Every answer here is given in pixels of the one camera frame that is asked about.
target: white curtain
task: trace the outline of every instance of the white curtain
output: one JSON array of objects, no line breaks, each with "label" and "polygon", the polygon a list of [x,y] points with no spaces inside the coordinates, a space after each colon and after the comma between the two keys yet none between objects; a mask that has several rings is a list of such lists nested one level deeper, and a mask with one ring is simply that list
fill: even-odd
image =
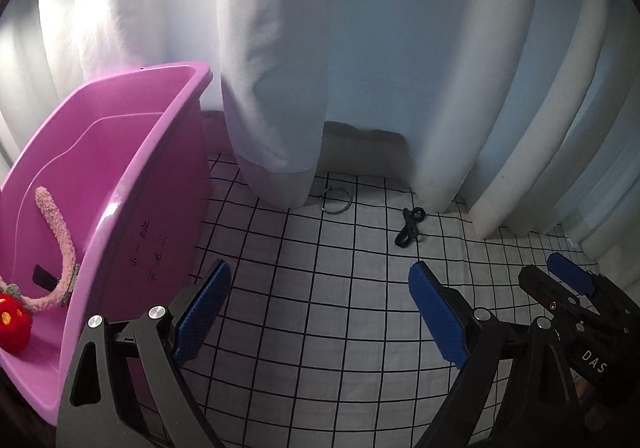
[{"label": "white curtain", "polygon": [[319,168],[399,177],[427,211],[460,194],[482,237],[561,222],[626,286],[639,44],[630,0],[11,0],[0,170],[83,82],[204,60],[209,142],[271,203],[305,203]]}]

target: white mat with black grid lines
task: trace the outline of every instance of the white mat with black grid lines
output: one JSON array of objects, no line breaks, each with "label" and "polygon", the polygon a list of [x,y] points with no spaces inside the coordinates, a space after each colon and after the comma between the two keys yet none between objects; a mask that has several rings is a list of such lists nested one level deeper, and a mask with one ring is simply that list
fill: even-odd
[{"label": "white mat with black grid lines", "polygon": [[[318,175],[308,205],[285,212],[251,192],[233,158],[210,155],[209,165],[212,195],[190,276],[223,258],[234,282],[199,357],[182,373],[229,447],[417,442],[457,374],[409,295],[407,274],[418,259],[472,306],[526,324],[544,311],[518,287],[523,265],[546,271],[545,259],[562,251],[598,272],[560,227],[525,238],[501,228],[497,238],[476,240],[457,200],[427,216],[417,244],[398,248],[401,210],[420,201],[396,180]],[[320,211],[317,195],[328,186],[353,194],[347,212]],[[472,440],[487,436],[509,369],[500,362]],[[150,406],[145,417],[161,433]]]}]

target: strawberry toy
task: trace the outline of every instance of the strawberry toy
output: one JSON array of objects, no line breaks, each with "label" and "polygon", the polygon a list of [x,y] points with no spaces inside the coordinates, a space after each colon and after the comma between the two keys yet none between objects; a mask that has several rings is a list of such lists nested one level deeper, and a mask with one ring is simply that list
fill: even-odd
[{"label": "strawberry toy", "polygon": [[31,316],[13,296],[0,292],[0,348],[17,354],[31,336]]}]

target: pink plastic basin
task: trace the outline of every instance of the pink plastic basin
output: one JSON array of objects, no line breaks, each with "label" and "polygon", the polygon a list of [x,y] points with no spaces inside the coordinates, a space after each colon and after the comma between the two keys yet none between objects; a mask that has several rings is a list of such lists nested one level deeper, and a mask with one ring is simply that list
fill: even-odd
[{"label": "pink plastic basin", "polygon": [[0,365],[55,425],[60,395],[88,317],[116,321],[168,303],[187,281],[210,193],[198,99],[212,79],[203,63],[142,68],[73,92],[40,127],[0,188],[0,273],[23,294],[41,265],[62,257],[34,202],[47,188],[81,263],[68,308],[34,316],[17,356]]}]

